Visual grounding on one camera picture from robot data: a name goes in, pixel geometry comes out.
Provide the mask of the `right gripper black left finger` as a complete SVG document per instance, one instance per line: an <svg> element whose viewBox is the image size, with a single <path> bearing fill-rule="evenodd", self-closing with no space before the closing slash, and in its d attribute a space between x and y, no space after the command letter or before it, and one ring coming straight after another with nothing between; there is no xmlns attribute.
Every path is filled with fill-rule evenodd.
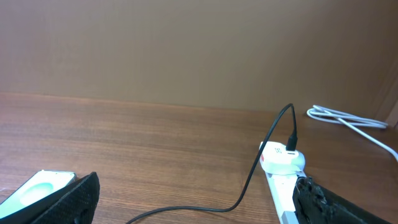
<svg viewBox="0 0 398 224"><path fill-rule="evenodd" d="M91 224L99 197L99 178L92 172L1 218L1 224Z"/></svg>

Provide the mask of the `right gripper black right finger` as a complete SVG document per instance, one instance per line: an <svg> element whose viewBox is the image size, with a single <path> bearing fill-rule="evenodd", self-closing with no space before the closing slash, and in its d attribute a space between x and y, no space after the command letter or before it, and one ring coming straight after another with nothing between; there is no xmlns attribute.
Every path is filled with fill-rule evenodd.
<svg viewBox="0 0 398 224"><path fill-rule="evenodd" d="M299 224L390 224L334 192L311 177L299 177L293 192Z"/></svg>

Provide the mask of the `light blue screen smartphone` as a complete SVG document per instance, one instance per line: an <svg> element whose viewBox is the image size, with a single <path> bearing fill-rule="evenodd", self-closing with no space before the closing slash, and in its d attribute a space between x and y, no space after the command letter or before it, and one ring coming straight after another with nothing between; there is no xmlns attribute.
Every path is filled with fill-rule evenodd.
<svg viewBox="0 0 398 224"><path fill-rule="evenodd" d="M64 188L76 178L74 172L40 170L1 204L1 218L11 215Z"/></svg>

